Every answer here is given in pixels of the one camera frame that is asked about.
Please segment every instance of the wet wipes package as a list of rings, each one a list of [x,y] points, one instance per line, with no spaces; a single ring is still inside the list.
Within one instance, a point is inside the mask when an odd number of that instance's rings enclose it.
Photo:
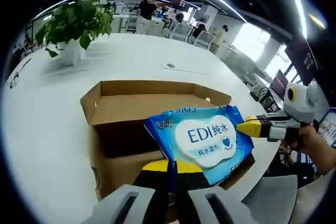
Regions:
[[[197,164],[215,185],[253,149],[251,138],[235,130],[243,121],[237,107],[224,105],[166,111],[148,118],[145,127],[168,159]]]

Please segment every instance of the robot eye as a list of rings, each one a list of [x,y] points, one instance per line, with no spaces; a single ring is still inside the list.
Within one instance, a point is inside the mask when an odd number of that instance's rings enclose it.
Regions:
[[[289,88],[287,92],[288,100],[293,102],[295,100],[295,90],[293,88]]]

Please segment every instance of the potted plant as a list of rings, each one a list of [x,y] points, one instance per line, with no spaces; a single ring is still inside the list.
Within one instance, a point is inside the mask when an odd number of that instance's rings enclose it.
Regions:
[[[54,44],[64,64],[71,66],[85,55],[91,41],[100,34],[111,33],[113,14],[108,4],[99,0],[64,3],[52,12],[51,19],[37,32],[35,38],[41,46],[45,38],[46,51],[51,57],[58,55],[48,48]]]

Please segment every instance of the open cardboard box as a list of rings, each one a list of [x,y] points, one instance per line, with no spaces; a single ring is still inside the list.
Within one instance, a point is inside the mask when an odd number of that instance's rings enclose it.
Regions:
[[[180,107],[229,104],[227,94],[193,83],[168,81],[101,81],[80,100],[91,127],[90,161],[98,200],[123,184],[133,184],[142,167],[163,159],[143,126],[152,115]],[[228,189],[254,163],[250,154],[220,185]]]

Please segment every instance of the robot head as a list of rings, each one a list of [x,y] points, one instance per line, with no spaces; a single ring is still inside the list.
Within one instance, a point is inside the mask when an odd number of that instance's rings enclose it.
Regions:
[[[308,87],[289,83],[284,97],[284,110],[299,122],[311,123],[315,116],[315,104],[318,101],[318,87],[312,82]]]

